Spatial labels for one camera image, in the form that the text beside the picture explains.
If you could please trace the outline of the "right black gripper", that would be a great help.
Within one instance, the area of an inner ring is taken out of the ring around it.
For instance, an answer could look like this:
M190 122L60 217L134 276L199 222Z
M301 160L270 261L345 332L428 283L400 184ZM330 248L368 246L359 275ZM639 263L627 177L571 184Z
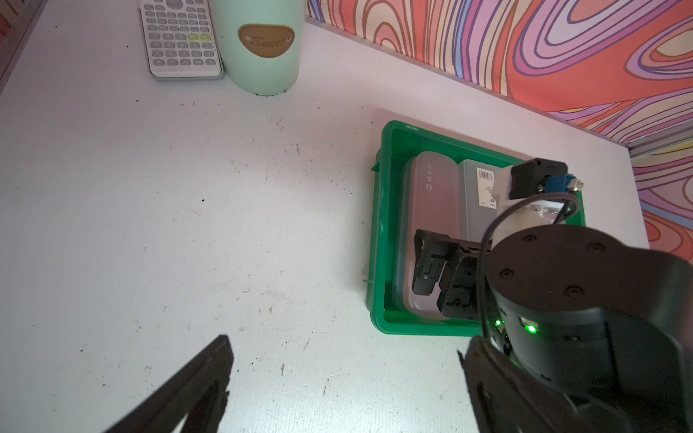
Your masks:
M479 249L460 247L458 239L418 229L414 235L414 252L413 292L429 296L438 283L437 307L444 318L478 321Z

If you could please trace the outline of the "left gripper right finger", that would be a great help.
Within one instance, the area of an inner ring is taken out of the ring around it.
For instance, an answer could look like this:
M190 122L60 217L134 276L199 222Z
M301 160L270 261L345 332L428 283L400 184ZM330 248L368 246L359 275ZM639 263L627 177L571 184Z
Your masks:
M557 393L517 368L487 339L459 354L481 432L593 432Z

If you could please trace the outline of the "clear rectangular pencil case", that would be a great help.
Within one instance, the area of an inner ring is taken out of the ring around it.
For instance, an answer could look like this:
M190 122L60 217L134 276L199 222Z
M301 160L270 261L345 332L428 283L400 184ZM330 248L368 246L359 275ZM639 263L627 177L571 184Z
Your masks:
M496 218L496 201L492 197L498 167L467 159L458 164L460 171L460 238L480 242Z

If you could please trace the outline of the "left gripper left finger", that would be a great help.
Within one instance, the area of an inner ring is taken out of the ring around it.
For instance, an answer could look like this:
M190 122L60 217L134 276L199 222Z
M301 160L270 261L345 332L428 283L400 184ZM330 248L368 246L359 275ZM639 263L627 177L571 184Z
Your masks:
M110 432L217 432L225 414L234 354L220 335Z

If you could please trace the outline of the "green plastic storage tray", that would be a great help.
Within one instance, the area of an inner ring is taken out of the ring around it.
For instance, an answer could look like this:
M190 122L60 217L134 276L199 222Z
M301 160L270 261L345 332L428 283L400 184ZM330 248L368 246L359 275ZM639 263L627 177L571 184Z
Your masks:
M372 324L389 335L424 337L474 337L479 323L470 320L424 319L402 310L392 301L396 275L397 239L401 226L404 167L425 151L441 153L455 162L471 159L504 168L522 160L507 153L466 143L417 126L393 120L382 131L375 173L366 306Z

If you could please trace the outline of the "pink pencil case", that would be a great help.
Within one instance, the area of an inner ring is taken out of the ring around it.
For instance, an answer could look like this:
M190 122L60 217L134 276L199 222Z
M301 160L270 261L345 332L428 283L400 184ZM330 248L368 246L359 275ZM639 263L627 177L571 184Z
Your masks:
M442 320L437 306L440 288L430 295L413 292L414 236L417 230L461 238L460 170L451 158L423 152L404 167L397 263L392 299L397 308L424 319Z

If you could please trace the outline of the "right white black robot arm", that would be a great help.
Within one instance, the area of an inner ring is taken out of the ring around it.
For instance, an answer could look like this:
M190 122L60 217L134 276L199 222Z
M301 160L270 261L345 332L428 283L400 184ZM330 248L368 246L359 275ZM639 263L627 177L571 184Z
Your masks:
M482 432L689 432L692 267L589 227L503 223L540 201L580 209L570 193L522 198L479 244L414 237L413 288L472 289L481 327L459 360Z

